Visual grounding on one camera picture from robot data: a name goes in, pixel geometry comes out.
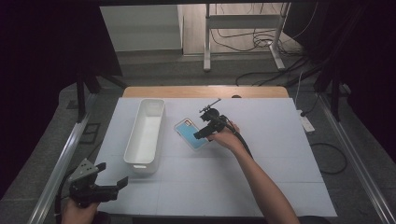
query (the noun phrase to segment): white stand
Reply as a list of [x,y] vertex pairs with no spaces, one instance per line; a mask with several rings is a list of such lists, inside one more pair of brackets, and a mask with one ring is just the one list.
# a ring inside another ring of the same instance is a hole
[[279,57],[277,42],[285,24],[290,3],[286,3],[280,15],[210,15],[210,5],[206,4],[205,16],[205,53],[204,71],[210,71],[210,29],[271,29],[276,28],[271,53],[279,71],[285,70],[285,65]]

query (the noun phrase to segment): black curtain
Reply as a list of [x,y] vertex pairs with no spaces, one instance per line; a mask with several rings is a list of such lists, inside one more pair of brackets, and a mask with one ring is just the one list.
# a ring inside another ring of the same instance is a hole
[[77,81],[77,73],[121,71],[99,6],[16,1],[0,8],[2,196],[51,121],[59,92]]
[[395,1],[372,1],[340,58],[348,102],[367,129],[396,161]]

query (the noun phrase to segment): aluminum rail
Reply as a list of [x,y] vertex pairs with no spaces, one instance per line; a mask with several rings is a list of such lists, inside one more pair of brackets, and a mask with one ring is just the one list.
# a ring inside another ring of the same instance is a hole
[[354,168],[356,174],[358,175],[361,184],[367,192],[376,212],[384,224],[395,224],[396,220],[394,215],[390,211],[389,205],[385,200],[381,190],[378,185],[375,183],[370,173],[368,172],[366,166],[364,165],[361,157],[359,156],[358,151],[353,146],[351,140],[347,136],[347,132],[345,131],[341,122],[338,122],[334,116],[332,115],[330,108],[330,104],[326,98],[319,96],[320,104],[329,119],[332,127],[334,128],[340,142],[345,150],[346,156]]
[[66,173],[67,166],[73,157],[79,139],[84,132],[88,119],[91,116],[91,111],[93,108],[93,104],[96,101],[96,98],[96,94],[90,94],[90,96],[88,97],[86,104],[87,112],[81,123],[76,123],[72,132],[70,133],[70,136],[67,139],[66,144],[64,145],[61,156],[56,162],[52,174],[49,177],[49,181],[47,182],[46,187],[44,187],[44,190],[41,193],[37,204],[35,205],[35,209],[33,210],[33,213],[30,216],[28,223],[43,223],[44,219],[46,218],[53,199],[55,198],[55,193],[61,185],[61,181],[64,177],[64,174]]

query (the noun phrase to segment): human arm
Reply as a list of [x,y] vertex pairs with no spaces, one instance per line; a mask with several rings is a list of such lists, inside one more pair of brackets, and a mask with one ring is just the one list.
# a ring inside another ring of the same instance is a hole
[[99,203],[80,208],[72,199],[67,200],[62,214],[62,224],[91,224]]
[[248,155],[241,141],[228,129],[208,136],[227,147],[235,155],[245,174],[247,182],[256,200],[257,205],[268,223],[299,223],[289,201],[274,181],[264,170]]

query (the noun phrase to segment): wooden edge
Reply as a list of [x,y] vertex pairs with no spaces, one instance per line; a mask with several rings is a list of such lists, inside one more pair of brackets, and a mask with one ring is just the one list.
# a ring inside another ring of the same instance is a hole
[[284,87],[151,86],[128,87],[122,97],[147,98],[289,98]]

